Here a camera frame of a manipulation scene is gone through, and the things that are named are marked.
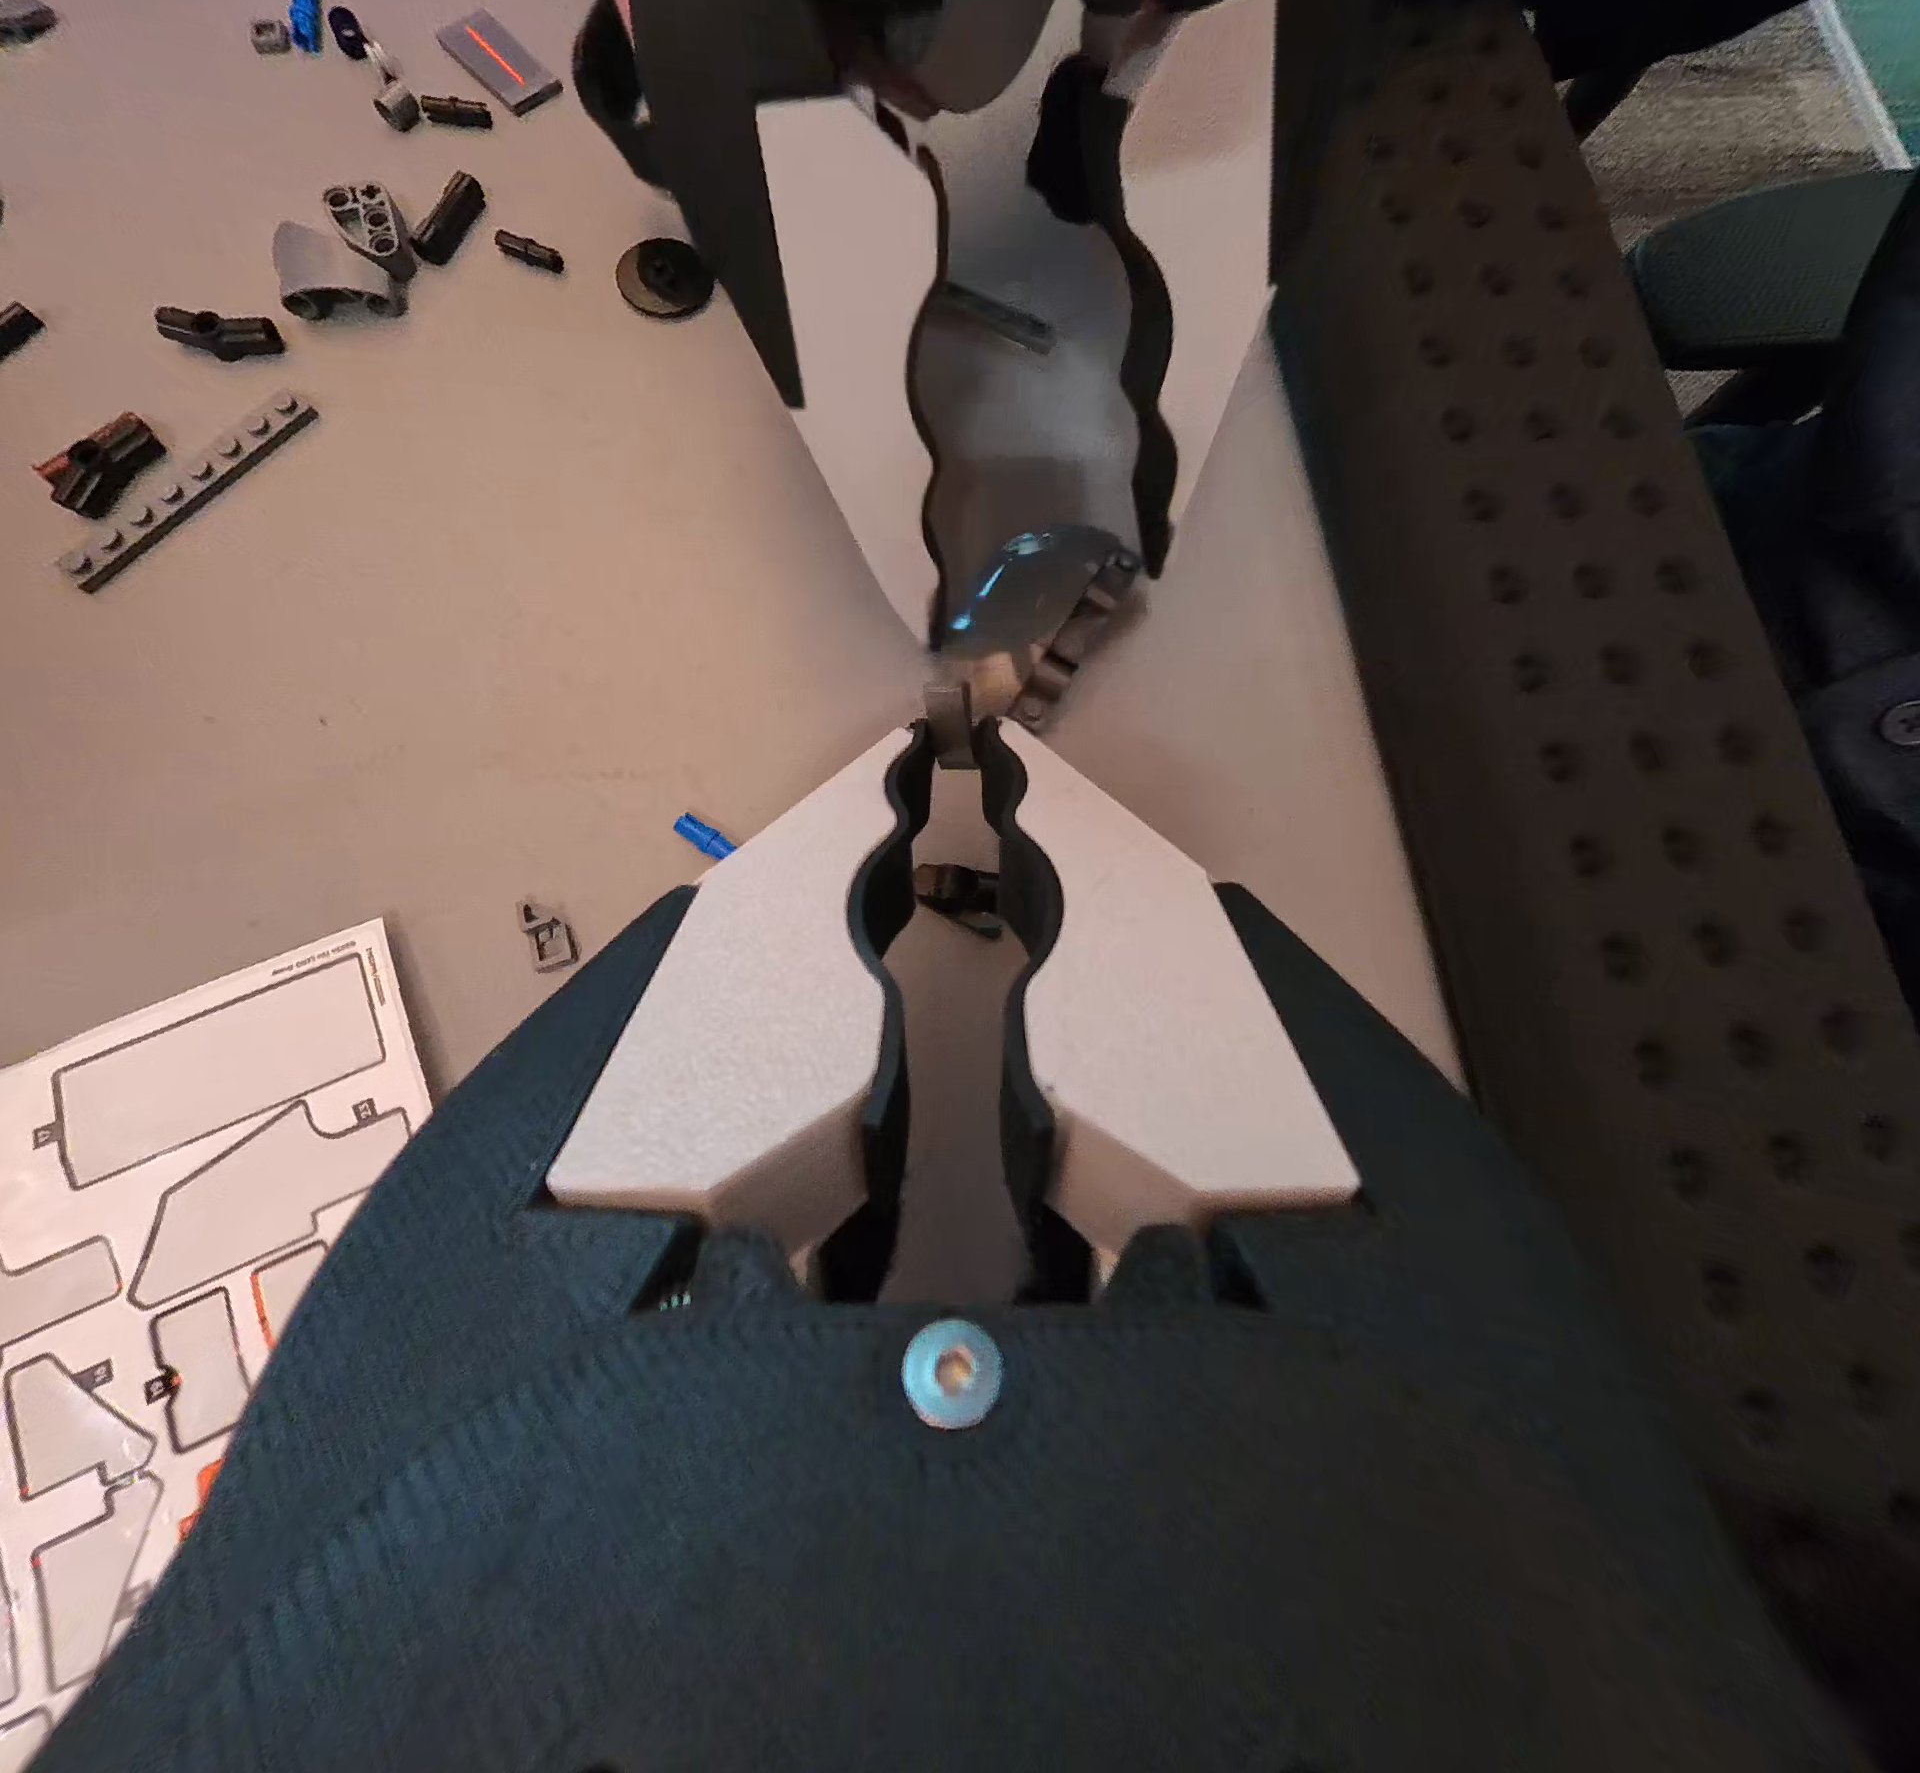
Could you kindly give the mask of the lego sticker sheet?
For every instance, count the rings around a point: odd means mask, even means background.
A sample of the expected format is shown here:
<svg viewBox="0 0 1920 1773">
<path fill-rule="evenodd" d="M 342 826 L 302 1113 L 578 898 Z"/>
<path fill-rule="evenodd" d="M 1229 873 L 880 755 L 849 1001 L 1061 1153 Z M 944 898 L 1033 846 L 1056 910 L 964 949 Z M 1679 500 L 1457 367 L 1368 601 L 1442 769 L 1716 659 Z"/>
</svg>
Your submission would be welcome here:
<svg viewBox="0 0 1920 1773">
<path fill-rule="evenodd" d="M 4 1071 L 4 1768 L 131 1628 L 429 1111 L 383 920 Z"/>
</svg>

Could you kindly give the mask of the grey domed lego assembly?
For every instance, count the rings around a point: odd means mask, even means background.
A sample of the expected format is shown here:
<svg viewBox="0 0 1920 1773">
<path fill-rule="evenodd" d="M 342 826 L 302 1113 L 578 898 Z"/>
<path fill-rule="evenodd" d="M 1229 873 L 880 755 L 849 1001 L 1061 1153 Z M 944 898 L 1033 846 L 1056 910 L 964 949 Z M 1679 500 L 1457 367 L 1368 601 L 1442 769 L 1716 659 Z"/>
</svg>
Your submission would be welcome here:
<svg viewBox="0 0 1920 1773">
<path fill-rule="evenodd" d="M 1021 534 L 958 599 L 940 641 L 942 671 L 968 689 L 974 719 L 1044 733 L 1128 616 L 1142 573 L 1139 552 L 1106 529 Z"/>
</svg>

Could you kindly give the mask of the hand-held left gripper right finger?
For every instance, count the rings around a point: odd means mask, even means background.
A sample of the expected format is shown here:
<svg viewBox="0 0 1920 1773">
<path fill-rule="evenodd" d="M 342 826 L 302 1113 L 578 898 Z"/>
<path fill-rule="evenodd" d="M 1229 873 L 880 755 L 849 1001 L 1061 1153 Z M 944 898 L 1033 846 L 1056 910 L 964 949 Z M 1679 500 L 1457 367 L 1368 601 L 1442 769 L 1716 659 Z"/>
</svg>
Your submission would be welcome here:
<svg viewBox="0 0 1920 1773">
<path fill-rule="evenodd" d="M 1346 1208 L 1359 1170 L 1204 867 L 1035 736 L 977 732 L 999 840 L 1000 1152 L 1027 1289 L 1146 1229 Z"/>
</svg>

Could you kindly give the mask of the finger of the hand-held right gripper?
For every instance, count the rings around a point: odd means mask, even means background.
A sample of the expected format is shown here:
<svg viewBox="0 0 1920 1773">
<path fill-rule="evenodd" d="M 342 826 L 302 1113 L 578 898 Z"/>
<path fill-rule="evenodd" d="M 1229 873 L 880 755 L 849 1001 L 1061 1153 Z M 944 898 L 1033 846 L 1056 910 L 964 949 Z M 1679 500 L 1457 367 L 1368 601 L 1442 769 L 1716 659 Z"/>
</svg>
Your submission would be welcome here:
<svg viewBox="0 0 1920 1773">
<path fill-rule="evenodd" d="M 1279 0 L 1077 14 L 1027 178 L 1120 260 L 1120 394 L 1134 417 L 1142 568 L 1165 571 L 1272 297 Z"/>
<path fill-rule="evenodd" d="M 766 101 L 756 129 L 798 363 L 794 426 L 879 593 L 932 650 L 946 576 L 916 348 L 946 276 L 938 166 L 854 96 Z"/>
</svg>

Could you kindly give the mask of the black connector with brown pin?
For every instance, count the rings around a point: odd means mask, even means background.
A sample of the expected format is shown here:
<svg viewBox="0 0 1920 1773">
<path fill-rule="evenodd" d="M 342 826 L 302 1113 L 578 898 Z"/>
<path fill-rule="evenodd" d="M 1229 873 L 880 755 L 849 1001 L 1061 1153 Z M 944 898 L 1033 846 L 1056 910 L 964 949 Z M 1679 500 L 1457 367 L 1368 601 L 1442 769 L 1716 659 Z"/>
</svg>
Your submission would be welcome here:
<svg viewBox="0 0 1920 1773">
<path fill-rule="evenodd" d="M 165 444 L 143 417 L 122 413 L 38 462 L 35 471 L 62 511 L 99 519 L 131 482 L 165 453 Z"/>
</svg>

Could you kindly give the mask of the black angled technic connector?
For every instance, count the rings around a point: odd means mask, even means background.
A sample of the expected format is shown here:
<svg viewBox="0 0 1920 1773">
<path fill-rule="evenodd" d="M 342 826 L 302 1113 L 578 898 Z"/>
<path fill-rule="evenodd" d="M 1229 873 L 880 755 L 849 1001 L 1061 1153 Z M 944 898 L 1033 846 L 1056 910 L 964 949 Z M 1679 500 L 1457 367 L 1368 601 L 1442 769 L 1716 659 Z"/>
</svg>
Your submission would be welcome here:
<svg viewBox="0 0 1920 1773">
<path fill-rule="evenodd" d="M 154 309 L 154 324 L 165 342 L 222 363 L 285 353 L 283 335 L 269 317 L 222 317 L 164 304 Z"/>
</svg>

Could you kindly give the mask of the long grey lego plate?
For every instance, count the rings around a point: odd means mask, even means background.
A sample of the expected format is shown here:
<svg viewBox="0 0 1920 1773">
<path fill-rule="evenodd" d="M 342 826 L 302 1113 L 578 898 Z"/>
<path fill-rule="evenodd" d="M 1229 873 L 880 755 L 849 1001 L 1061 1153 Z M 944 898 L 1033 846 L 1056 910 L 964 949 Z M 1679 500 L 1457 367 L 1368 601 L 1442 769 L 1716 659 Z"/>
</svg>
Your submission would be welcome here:
<svg viewBox="0 0 1920 1773">
<path fill-rule="evenodd" d="M 319 406 L 299 393 L 275 394 L 251 408 L 197 452 L 190 452 L 187 463 L 157 491 L 126 495 L 108 519 L 64 552 L 53 562 L 62 583 L 84 595 L 105 591 L 311 428 L 319 417 Z"/>
</svg>

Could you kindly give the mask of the black round lego dish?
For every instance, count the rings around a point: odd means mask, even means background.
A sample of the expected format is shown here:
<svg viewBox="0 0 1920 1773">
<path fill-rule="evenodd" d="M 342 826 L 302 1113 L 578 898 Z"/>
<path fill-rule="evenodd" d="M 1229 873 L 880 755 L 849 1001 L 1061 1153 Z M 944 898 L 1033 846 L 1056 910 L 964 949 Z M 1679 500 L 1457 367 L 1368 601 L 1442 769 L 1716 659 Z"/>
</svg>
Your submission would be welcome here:
<svg viewBox="0 0 1920 1773">
<path fill-rule="evenodd" d="M 651 237 L 626 248 L 615 265 L 623 303 L 651 321 L 686 321 L 706 309 L 714 276 L 704 257 L 675 237 Z"/>
</svg>

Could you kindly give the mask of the grey beam assembly with gear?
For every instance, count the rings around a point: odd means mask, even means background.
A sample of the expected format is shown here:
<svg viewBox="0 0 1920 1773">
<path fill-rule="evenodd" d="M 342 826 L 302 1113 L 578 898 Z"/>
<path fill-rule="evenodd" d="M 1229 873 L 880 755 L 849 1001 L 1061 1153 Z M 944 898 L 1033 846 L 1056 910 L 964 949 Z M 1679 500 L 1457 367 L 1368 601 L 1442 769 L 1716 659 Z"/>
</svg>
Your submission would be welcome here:
<svg viewBox="0 0 1920 1773">
<path fill-rule="evenodd" d="M 934 288 L 932 304 L 1035 356 L 1050 353 L 1058 339 L 1056 328 L 1042 317 L 951 280 Z"/>
</svg>

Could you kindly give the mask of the grey curved lego panel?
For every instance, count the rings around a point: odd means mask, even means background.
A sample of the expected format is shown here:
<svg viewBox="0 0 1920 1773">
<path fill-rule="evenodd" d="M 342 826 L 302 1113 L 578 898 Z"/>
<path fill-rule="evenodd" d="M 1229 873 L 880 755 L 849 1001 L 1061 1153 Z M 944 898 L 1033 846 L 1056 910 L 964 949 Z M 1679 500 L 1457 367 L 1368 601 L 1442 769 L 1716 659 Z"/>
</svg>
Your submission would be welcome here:
<svg viewBox="0 0 1920 1773">
<path fill-rule="evenodd" d="M 397 321 L 409 310 L 404 283 L 331 231 L 278 223 L 274 265 L 280 303 L 299 321 L 321 322 L 336 315 Z"/>
</svg>

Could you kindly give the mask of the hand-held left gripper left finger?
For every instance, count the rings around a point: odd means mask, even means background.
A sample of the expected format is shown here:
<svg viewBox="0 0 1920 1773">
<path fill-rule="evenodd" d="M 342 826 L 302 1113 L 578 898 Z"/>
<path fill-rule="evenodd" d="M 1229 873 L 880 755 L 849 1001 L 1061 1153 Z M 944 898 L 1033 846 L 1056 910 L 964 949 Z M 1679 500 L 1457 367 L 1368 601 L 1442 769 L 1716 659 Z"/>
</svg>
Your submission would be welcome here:
<svg viewBox="0 0 1920 1773">
<path fill-rule="evenodd" d="M 876 1301 L 908 1147 L 904 1005 L 923 723 L 886 733 L 685 900 L 550 1170 L 573 1209 L 756 1229 L 834 1301 Z"/>
</svg>

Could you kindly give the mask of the dark green office chair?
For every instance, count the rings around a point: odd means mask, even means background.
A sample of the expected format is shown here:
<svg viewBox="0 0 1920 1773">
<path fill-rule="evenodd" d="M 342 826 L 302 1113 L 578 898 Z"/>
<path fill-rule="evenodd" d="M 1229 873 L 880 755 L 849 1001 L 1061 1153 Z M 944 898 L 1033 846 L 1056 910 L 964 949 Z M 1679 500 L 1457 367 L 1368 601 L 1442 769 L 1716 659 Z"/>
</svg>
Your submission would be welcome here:
<svg viewBox="0 0 1920 1773">
<path fill-rule="evenodd" d="M 1647 231 L 1624 265 L 1661 363 L 1733 371 L 1825 353 L 1914 178 L 1794 181 Z"/>
</svg>

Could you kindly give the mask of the grey tile with orange stripe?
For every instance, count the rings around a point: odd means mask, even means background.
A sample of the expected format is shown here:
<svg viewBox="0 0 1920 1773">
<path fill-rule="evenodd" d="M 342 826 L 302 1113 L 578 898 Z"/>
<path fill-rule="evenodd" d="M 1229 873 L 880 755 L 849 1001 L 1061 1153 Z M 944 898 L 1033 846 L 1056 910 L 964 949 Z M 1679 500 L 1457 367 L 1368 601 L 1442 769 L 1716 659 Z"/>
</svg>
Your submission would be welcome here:
<svg viewBox="0 0 1920 1773">
<path fill-rule="evenodd" d="M 435 43 L 486 96 L 514 119 L 550 105 L 563 81 L 511 32 L 492 10 L 479 7 L 435 29 Z"/>
</svg>

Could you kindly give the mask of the dark grey curved technic beam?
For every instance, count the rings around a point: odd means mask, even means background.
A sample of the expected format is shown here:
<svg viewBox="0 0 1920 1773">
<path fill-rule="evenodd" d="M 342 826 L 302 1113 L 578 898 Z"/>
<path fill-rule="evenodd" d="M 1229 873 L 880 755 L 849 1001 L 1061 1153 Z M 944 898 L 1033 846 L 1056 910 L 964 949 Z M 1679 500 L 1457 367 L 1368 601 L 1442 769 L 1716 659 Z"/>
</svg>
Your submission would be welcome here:
<svg viewBox="0 0 1920 1773">
<path fill-rule="evenodd" d="M 323 204 L 347 250 L 380 267 L 398 286 L 411 283 L 416 254 L 386 185 L 377 181 L 335 183 L 325 187 Z"/>
</svg>

